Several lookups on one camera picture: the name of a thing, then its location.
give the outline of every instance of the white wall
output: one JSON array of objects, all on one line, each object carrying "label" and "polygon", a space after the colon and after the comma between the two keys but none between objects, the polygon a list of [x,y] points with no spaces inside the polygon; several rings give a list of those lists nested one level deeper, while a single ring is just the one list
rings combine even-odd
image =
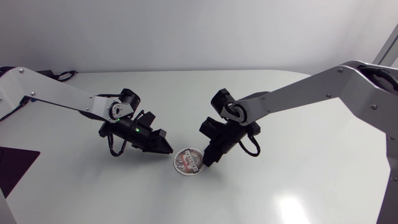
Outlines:
[{"label": "white wall", "polygon": [[397,8],[396,0],[2,0],[0,65],[316,73],[372,62]]}]

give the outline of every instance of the can lid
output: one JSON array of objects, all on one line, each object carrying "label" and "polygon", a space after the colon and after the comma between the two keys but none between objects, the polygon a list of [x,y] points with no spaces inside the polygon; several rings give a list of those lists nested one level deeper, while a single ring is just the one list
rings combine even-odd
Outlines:
[{"label": "can lid", "polygon": [[198,149],[182,149],[174,157],[174,167],[182,175],[196,175],[204,168],[203,153]]}]

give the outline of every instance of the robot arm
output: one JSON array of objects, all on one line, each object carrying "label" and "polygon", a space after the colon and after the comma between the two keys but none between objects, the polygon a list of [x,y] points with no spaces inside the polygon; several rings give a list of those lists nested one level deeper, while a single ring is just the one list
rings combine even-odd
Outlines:
[{"label": "robot arm", "polygon": [[[90,119],[104,121],[99,135],[108,137],[113,156],[123,153],[127,141],[144,152],[173,152],[165,140],[166,132],[153,131],[150,127],[155,119],[151,112],[142,111],[136,119],[131,119],[140,103],[140,98],[131,90],[124,89],[118,95],[95,96],[27,68],[0,67],[0,117],[17,108],[24,97],[77,110]],[[119,153],[113,151],[114,134],[124,139]]]},{"label": "robot arm", "polygon": [[255,121],[270,113],[338,97],[356,117],[386,133],[391,173],[377,222],[394,223],[398,218],[397,78],[397,69],[352,61],[278,90],[236,101],[228,91],[220,90],[211,104],[227,123],[208,118],[202,124],[200,131],[211,139],[203,162],[207,166],[218,162],[236,143],[241,144],[246,134],[253,138],[260,133]]}]

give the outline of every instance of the white tabletop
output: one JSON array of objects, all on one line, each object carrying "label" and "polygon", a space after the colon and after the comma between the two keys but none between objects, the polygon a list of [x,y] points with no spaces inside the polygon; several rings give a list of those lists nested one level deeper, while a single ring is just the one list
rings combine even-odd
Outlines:
[{"label": "white tabletop", "polygon": [[[226,88],[235,99],[272,91],[307,75],[275,70],[78,74],[69,85],[91,94],[130,88],[138,109],[156,115],[171,155],[128,145],[109,153],[102,122],[43,102],[0,123],[0,143],[40,151],[7,198],[22,223],[375,223],[389,176],[385,135],[339,99],[270,114],[258,121],[262,146],[239,146],[195,176],[179,174],[175,153],[204,150],[199,132]],[[253,150],[245,138],[247,147]],[[122,140],[115,137],[115,148]]]}]

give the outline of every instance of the black mat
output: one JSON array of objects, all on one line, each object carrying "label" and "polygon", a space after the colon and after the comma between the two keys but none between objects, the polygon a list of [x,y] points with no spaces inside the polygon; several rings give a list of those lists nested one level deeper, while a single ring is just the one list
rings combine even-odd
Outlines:
[{"label": "black mat", "polygon": [[0,147],[0,188],[7,197],[40,152]]}]

